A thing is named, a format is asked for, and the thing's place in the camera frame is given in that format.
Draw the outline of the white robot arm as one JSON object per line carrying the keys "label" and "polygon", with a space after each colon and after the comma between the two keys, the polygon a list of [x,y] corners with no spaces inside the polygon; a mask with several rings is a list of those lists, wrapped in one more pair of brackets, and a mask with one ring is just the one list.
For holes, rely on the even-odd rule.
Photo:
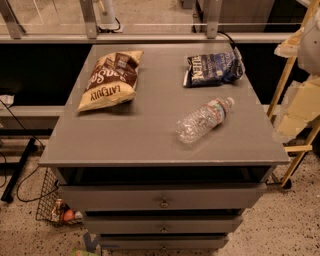
{"label": "white robot arm", "polygon": [[298,50],[298,66],[312,75],[320,75],[320,10],[303,29]]}

